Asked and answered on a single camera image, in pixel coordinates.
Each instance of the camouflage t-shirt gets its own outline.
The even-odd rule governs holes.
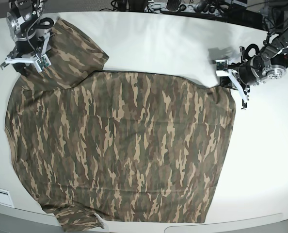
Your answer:
[[[108,56],[63,20],[42,73],[8,103],[12,164],[65,231],[109,221],[204,223],[235,118],[230,91],[169,75],[105,72]]]

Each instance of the t-shirt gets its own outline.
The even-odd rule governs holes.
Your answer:
[[[102,71],[75,26],[53,27],[52,65],[26,68],[8,103],[13,168],[65,231],[109,221],[204,223],[235,118],[230,90]]]

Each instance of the wrinkled fabric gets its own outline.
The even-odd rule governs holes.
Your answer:
[[[175,76],[105,72],[108,56],[63,20],[52,65],[27,68],[5,132],[13,168],[64,231],[104,220],[204,223],[235,118],[230,91]]]

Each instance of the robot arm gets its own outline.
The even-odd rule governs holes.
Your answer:
[[[46,55],[54,22],[51,18],[40,19],[45,2],[40,0],[9,0],[10,11],[7,24],[16,46],[1,64],[1,68],[13,64],[16,71],[24,73],[25,67],[32,64],[38,72],[51,65]]]
[[[229,64],[228,60],[216,60],[216,74],[221,78],[221,86],[238,90],[247,107],[251,85],[259,85],[272,79],[282,78],[288,68],[288,27],[271,43],[269,36],[264,47],[259,49],[251,44],[247,49],[241,47],[241,62]],[[256,54],[249,56],[254,49]]]

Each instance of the white tabletop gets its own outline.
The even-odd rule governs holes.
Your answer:
[[[178,75],[207,87],[218,84],[211,60],[236,55],[239,46],[261,46],[266,38],[263,31],[196,18],[112,12],[60,15],[109,55],[105,70]],[[0,64],[13,47],[6,21],[0,19]],[[17,77],[11,66],[0,69],[0,188],[10,191],[15,208],[44,213],[10,164],[4,119]],[[288,219],[288,73],[252,88],[250,96],[244,111],[238,93],[233,92],[234,130],[206,224],[278,213],[283,214],[281,220]],[[156,224],[141,224],[156,229]],[[122,223],[109,226],[112,232],[124,229]],[[136,223],[128,226],[134,228],[125,232],[142,232]]]

